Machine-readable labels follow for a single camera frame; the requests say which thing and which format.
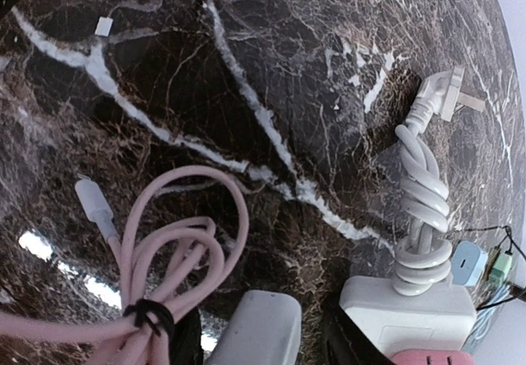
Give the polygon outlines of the pink plug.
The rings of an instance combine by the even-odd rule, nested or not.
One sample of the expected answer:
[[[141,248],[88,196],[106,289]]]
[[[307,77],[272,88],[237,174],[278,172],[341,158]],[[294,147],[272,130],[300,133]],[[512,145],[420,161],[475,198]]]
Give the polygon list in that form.
[[[396,353],[391,361],[398,365],[474,365],[471,354],[457,350],[408,349]]]

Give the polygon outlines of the blue grey power strip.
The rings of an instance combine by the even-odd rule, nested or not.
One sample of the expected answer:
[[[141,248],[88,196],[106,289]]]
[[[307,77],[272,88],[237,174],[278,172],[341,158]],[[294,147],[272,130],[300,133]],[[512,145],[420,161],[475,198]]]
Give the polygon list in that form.
[[[504,284],[492,293],[491,297],[487,300],[486,303],[483,304],[483,306],[485,307],[488,305],[499,303],[507,299],[509,296],[510,286],[508,284]],[[462,351],[470,354],[473,354],[475,352],[476,348],[479,346],[481,341],[486,336],[487,332],[490,330],[494,314],[499,307],[500,305],[498,305],[497,307],[478,310],[477,320],[473,326],[470,335],[464,343]]]

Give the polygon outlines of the small blue charger plug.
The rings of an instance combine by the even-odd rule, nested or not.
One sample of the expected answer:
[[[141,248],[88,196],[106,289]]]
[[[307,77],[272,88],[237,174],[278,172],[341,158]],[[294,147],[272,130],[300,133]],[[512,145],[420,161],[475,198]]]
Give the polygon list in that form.
[[[488,260],[488,253],[475,243],[462,241],[451,260],[453,284],[474,287],[480,280]]]

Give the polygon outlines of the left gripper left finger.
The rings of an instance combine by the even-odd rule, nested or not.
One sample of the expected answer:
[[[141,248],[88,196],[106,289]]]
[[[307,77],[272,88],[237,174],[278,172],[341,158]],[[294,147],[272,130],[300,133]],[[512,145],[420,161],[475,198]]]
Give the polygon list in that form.
[[[201,315],[192,309],[176,325],[170,341],[171,365],[201,365]]]

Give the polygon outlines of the green charger plug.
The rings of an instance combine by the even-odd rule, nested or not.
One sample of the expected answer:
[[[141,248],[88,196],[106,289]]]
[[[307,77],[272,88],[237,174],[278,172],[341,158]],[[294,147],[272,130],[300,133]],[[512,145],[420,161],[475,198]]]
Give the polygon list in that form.
[[[495,286],[503,285],[510,273],[512,264],[513,255],[511,252],[507,251],[500,253],[490,269],[488,281]]]

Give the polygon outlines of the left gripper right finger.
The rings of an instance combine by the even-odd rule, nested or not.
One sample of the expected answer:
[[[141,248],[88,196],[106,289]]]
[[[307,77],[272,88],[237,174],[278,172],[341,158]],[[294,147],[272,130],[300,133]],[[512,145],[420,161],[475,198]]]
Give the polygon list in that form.
[[[322,322],[322,352],[329,365],[390,365],[341,307],[328,309]]]

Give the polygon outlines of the long white power strip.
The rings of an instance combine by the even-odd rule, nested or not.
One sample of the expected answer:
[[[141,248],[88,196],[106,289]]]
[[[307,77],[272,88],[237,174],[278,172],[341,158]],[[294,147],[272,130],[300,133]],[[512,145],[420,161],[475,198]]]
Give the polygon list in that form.
[[[395,128],[406,171],[401,208],[410,224],[395,246],[392,276],[351,277],[339,297],[347,319],[387,358],[409,349],[458,350],[476,321],[468,290],[453,282],[453,245],[444,237],[450,191],[421,138],[433,116],[450,121],[456,104],[466,99],[469,107],[483,111],[482,100],[462,91],[464,73],[463,67],[453,67],[428,76]]]

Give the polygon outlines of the white charger with pink cable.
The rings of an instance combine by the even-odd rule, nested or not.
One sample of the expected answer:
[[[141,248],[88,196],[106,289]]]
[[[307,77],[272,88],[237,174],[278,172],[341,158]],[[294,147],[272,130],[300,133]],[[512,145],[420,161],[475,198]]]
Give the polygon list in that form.
[[[206,362],[225,365],[293,365],[302,338],[297,299],[263,290],[246,292]]]

